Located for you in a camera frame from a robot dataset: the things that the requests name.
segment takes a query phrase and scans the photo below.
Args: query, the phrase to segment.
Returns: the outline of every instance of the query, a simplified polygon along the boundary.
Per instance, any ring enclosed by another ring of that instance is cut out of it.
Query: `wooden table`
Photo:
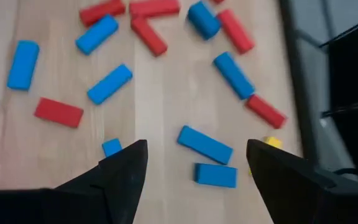
[[[119,138],[123,147],[147,139],[149,164],[135,223],[272,223],[248,174],[246,141],[276,136],[300,154],[291,80],[276,0],[226,0],[247,27],[256,48],[236,60],[257,93],[284,112],[288,121],[273,130],[243,103],[211,65],[224,51],[235,52],[220,32],[204,42],[185,20],[195,0],[181,0],[180,15],[153,19],[168,51],[154,58],[119,16],[119,31],[89,57],[75,47],[85,28],[78,10],[98,0],[0,0],[0,189],[56,187],[104,158],[101,143]],[[40,45],[29,92],[6,88],[16,43]],[[119,64],[134,78],[104,104],[95,106],[88,88]],[[78,129],[33,116],[41,96],[85,110]],[[238,187],[224,189],[191,180],[194,162],[209,159],[176,143],[189,124],[234,148],[230,166]]]

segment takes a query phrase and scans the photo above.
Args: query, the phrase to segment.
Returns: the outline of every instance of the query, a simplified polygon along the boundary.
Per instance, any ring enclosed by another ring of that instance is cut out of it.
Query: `red block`
[[[83,113],[84,110],[81,108],[41,97],[34,115],[38,118],[77,128]]]
[[[248,37],[246,30],[230,9],[223,10],[217,17],[222,22],[224,32],[240,54],[246,53],[254,47],[254,42]]]
[[[281,128],[287,119],[287,117],[257,95],[252,95],[246,102],[246,106],[266,120],[275,129]]]
[[[224,0],[212,0],[212,1],[214,1],[216,4],[219,4],[219,3],[223,2]]]
[[[177,0],[148,0],[129,3],[132,17],[155,17],[178,14],[180,5]]]
[[[125,5],[120,0],[109,0],[102,2],[101,4],[82,9],[80,11],[80,18],[82,23],[86,27],[89,27],[107,14],[116,16],[123,13],[125,13]]]
[[[156,57],[167,51],[166,43],[157,35],[146,19],[136,17],[132,20],[131,27]]]

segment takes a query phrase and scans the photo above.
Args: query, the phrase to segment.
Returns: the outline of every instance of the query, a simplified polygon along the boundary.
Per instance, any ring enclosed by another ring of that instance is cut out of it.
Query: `black machine part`
[[[0,190],[0,223],[131,224],[147,159],[139,140],[55,189]]]
[[[247,160],[275,224],[358,223],[358,182],[255,139]]]

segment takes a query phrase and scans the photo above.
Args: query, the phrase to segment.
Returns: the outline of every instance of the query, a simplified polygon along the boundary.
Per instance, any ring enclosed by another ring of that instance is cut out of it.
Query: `wood grain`
[[[103,159],[101,144],[119,138],[123,147],[147,139],[149,164],[135,223],[272,223],[248,175],[246,141],[273,135],[284,149],[300,155],[291,80],[275,0],[227,0],[255,40],[256,47],[237,55],[220,32],[204,42],[186,21],[195,0],[181,0],[178,17],[152,19],[168,51],[155,58],[130,29],[129,15],[119,16],[119,31],[89,57],[75,47],[85,28],[78,11],[97,0],[0,0],[0,189],[56,187]],[[29,92],[6,88],[16,42],[40,45]],[[288,116],[273,130],[235,96],[213,58],[231,51],[257,93]],[[125,63],[134,78],[100,106],[86,91]],[[85,110],[78,129],[33,116],[47,97]],[[195,184],[194,162],[214,163],[179,146],[181,127],[189,124],[234,148],[230,166],[239,169],[238,188]]]

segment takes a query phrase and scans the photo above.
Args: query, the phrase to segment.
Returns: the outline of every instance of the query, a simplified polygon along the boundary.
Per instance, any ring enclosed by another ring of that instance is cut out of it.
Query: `blue block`
[[[96,47],[105,41],[118,29],[117,21],[110,15],[104,16],[99,22],[76,40],[77,47],[89,55]]]
[[[197,163],[195,165],[195,182],[219,187],[236,188],[237,169]]]
[[[179,134],[178,143],[222,164],[228,164],[233,149],[203,133],[184,126]]]
[[[214,64],[240,99],[247,99],[254,94],[254,86],[248,81],[244,72],[242,72],[241,68],[236,64],[230,53],[224,52],[217,56],[214,60]]]
[[[31,40],[20,40],[16,47],[7,86],[13,90],[29,90],[40,48]]]
[[[102,144],[102,148],[106,157],[109,157],[122,150],[121,144],[118,139],[106,141]]]
[[[93,103],[99,105],[131,78],[132,72],[124,64],[121,64],[98,84],[92,87],[92,89],[88,90],[88,97]]]
[[[213,37],[221,28],[220,21],[214,17],[208,6],[202,1],[190,6],[187,18],[204,40]]]

